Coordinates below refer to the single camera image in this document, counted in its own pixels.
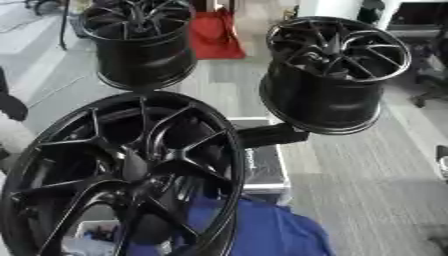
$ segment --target blue cloth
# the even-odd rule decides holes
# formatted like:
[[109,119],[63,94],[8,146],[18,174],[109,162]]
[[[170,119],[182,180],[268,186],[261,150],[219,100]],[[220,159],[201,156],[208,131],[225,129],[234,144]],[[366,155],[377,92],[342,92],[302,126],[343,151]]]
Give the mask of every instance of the blue cloth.
[[[203,230],[220,203],[201,200],[190,212],[189,223]],[[150,246],[132,245],[132,256],[157,255]],[[326,232],[313,220],[288,208],[241,200],[238,228],[231,256],[332,256]]]

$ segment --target floor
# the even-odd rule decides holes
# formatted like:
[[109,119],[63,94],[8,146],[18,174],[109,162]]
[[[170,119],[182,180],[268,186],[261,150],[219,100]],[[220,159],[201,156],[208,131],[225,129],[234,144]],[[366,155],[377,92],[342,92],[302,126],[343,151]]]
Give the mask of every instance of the floor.
[[[270,60],[264,35],[292,5],[293,0],[240,1],[236,25],[248,57],[200,61],[191,76],[168,90],[204,100],[228,117],[268,116],[257,93]],[[1,32],[24,21],[34,22]],[[58,17],[36,20],[21,5],[5,5],[0,24],[0,65],[13,94],[30,107],[25,125],[33,132],[120,93],[96,78],[91,42],[69,32],[69,51],[58,48]],[[423,90],[409,75],[389,81],[383,114],[371,129],[312,135],[308,142],[282,146],[293,210],[324,226],[337,255],[441,255],[428,238],[448,238],[448,186],[434,161],[436,145],[448,145],[448,104],[414,107],[409,96]]]

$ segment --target black metal arm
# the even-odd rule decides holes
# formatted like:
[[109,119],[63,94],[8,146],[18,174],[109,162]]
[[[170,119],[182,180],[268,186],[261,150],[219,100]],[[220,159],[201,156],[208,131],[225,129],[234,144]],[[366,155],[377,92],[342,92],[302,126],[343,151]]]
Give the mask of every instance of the black metal arm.
[[68,9],[70,6],[70,0],[66,0],[64,3],[64,11],[62,13],[61,30],[59,32],[59,46],[62,50],[67,51],[67,45],[65,44],[65,30],[67,28]]
[[309,132],[297,130],[292,125],[280,123],[238,130],[244,148],[258,148],[275,144],[306,141]]

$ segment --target wheel rim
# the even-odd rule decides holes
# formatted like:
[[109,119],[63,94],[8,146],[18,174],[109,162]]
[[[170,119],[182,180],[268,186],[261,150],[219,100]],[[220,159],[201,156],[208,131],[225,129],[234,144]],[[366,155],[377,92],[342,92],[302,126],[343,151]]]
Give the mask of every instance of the wheel rim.
[[164,37],[188,25],[191,6],[183,0],[122,1],[94,5],[84,13],[87,33],[108,40],[138,41]]
[[367,24],[330,17],[301,17],[271,28],[275,60],[321,78],[370,83],[403,73],[410,53],[395,37]]
[[[122,136],[126,139],[114,137],[123,134],[123,122],[133,119],[139,119],[141,131],[127,129],[129,136]],[[57,255],[62,237],[79,215],[104,204],[121,222],[114,255],[126,255],[146,221],[168,224],[144,229],[150,244],[166,241],[168,237],[160,238],[164,234],[180,234],[184,242],[167,255],[203,250],[235,212],[244,184],[242,152],[231,124],[197,100],[166,92],[103,99],[58,121],[22,154],[3,189],[2,235],[14,255]],[[72,174],[56,172],[73,164],[61,156],[73,159],[76,153],[76,159],[90,161],[92,171],[80,173],[89,166],[81,163]],[[220,165],[223,154],[228,157]],[[197,187],[217,187],[208,194],[222,200],[222,208],[202,230],[186,223]],[[166,199],[169,193],[175,193],[174,202]],[[55,197],[66,206],[58,220],[50,210],[62,212],[61,207],[49,209],[43,203]],[[45,231],[45,222],[55,228]],[[35,236],[45,238],[37,241]]]

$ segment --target red object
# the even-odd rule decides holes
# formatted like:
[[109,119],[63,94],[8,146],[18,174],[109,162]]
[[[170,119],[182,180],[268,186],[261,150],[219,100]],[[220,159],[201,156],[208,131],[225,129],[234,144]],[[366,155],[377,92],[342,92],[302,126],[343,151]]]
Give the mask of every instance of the red object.
[[190,42],[198,59],[241,59],[246,56],[226,9],[199,12],[191,22]]

